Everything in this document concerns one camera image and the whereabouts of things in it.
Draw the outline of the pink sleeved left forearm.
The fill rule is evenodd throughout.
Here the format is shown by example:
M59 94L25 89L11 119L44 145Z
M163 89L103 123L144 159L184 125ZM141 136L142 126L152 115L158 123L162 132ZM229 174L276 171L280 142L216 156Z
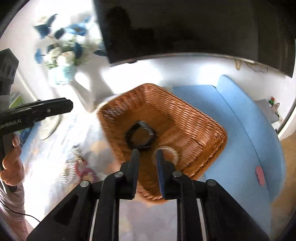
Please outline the pink sleeved left forearm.
M6 194L1 186L1 213L7 224L20 240L26 240L29 232L24 218L25 194L23 184L13 193Z

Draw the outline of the person's left hand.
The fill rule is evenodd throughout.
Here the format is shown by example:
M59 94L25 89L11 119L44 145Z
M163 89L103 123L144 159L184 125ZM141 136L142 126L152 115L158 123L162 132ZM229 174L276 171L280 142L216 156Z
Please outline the person's left hand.
M22 148L20 147L20 139L17 134L14 134L12 145L12 149L3 159L4 169L1 171L1 180L6 185L17 186L25 177L25 171L20 159Z

